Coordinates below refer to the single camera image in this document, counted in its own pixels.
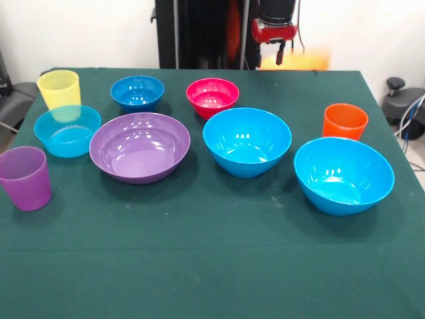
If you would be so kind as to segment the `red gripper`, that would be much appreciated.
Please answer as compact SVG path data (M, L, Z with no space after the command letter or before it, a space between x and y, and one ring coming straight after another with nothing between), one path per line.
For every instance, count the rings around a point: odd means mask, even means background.
M254 19L251 26L253 39L256 43L256 67L260 68L262 63L262 54L260 43L278 43L280 46L276 54L276 64L281 65L283 61L286 41L294 39L297 33L297 26L288 23L282 26L275 26L263 23L260 19Z

